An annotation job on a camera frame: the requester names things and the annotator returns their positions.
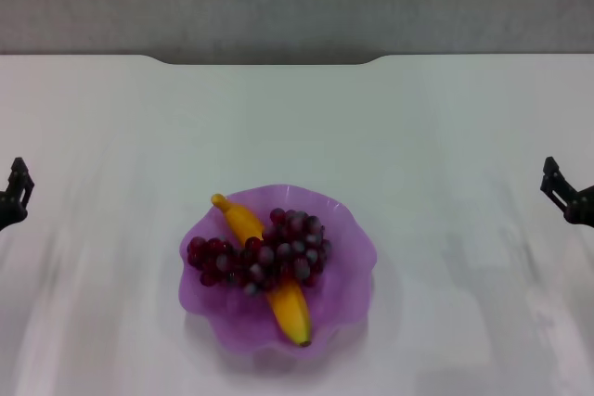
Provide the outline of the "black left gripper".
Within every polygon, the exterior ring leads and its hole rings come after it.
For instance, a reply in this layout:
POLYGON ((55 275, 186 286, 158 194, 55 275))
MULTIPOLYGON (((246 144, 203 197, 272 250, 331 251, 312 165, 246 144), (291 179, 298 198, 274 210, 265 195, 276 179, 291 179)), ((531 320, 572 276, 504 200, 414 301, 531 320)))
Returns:
POLYGON ((0 192, 0 232, 26 219, 33 188, 34 181, 26 163, 21 157, 15 158, 8 176, 7 188, 0 192))

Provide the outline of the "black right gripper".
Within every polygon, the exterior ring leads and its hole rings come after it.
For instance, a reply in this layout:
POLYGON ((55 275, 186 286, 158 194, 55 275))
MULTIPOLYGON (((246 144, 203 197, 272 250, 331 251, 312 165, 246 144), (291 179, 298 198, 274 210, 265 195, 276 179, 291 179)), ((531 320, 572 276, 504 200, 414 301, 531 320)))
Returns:
POLYGON ((540 190, 563 212, 567 223, 594 228, 594 185, 575 190, 551 156, 544 161, 540 190))

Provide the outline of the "dark red grape bunch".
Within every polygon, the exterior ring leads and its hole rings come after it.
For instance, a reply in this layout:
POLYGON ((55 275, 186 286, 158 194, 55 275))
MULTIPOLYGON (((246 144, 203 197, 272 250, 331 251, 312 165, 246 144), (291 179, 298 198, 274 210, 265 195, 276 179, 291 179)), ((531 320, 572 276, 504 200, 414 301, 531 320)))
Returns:
POLYGON ((248 236, 242 247, 213 237, 193 237, 187 262, 205 287, 229 285, 254 294, 271 291, 289 280, 312 287, 322 276, 332 251, 326 228, 315 215, 275 208, 271 224, 248 236))

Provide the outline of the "yellow banana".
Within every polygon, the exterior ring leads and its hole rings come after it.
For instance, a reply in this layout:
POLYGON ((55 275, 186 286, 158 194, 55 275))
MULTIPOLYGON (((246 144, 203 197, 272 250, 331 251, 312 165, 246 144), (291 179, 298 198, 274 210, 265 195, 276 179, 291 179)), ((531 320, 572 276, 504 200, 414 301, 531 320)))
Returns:
MULTIPOLYGON (((251 210, 221 194, 214 194, 211 202, 223 213, 232 233, 243 245, 251 238, 264 240, 264 224, 251 210)), ((283 334, 298 347, 309 346, 312 341, 310 314, 300 286, 294 280, 286 280, 267 292, 266 298, 283 334)))

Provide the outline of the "purple wavy plastic bowl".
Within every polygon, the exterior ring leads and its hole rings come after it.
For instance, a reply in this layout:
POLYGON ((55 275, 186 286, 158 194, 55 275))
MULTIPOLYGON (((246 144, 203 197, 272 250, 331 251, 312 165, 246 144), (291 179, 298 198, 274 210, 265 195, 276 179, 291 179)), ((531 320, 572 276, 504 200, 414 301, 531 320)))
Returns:
POLYGON ((302 348, 281 332, 263 295, 249 297, 236 287, 205 287, 200 273, 184 265, 179 302, 206 319, 221 345, 234 353, 274 350, 295 358, 321 354, 340 329, 366 320, 377 251, 346 206, 296 185, 265 185, 235 192, 229 199, 264 220, 276 207, 310 212, 321 219, 332 244, 324 272, 303 293, 309 308, 312 343, 302 348))

